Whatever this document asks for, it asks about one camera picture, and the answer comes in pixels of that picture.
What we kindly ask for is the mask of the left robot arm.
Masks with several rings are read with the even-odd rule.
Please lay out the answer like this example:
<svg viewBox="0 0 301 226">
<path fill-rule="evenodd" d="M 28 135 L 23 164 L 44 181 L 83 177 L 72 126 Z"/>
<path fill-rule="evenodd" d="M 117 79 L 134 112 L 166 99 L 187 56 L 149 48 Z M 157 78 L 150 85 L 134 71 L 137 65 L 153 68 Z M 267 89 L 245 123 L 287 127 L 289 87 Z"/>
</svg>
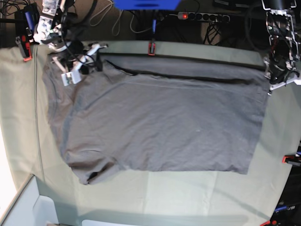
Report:
<svg viewBox="0 0 301 226">
<path fill-rule="evenodd" d="M 266 12 L 265 26 L 269 35 L 269 47 L 255 46 L 251 39 L 249 19 L 255 8 Z M 258 0 L 246 10 L 244 28 L 246 39 L 254 50 L 266 53 L 265 78 L 269 80 L 268 95 L 281 87 L 301 84 L 301 34 L 298 33 L 294 10 L 295 0 Z"/>
</svg>

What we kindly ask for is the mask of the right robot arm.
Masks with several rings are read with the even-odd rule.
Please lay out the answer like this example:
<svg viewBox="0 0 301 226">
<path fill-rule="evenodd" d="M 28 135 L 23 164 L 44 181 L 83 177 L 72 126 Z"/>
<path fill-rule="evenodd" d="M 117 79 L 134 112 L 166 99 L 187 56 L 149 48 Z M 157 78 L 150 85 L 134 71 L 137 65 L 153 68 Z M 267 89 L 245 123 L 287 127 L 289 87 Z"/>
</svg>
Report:
<svg viewBox="0 0 301 226">
<path fill-rule="evenodd" d="M 73 0 L 44 0 L 42 14 L 34 28 L 34 41 L 48 46 L 56 52 L 52 62 L 61 70 L 63 84 L 77 84 L 83 75 L 92 70 L 101 71 L 100 50 L 107 48 L 106 44 L 93 42 L 85 45 L 79 37 L 87 27 L 97 1 L 94 0 L 81 21 L 77 20 L 77 13 L 69 12 L 74 6 Z"/>
</svg>

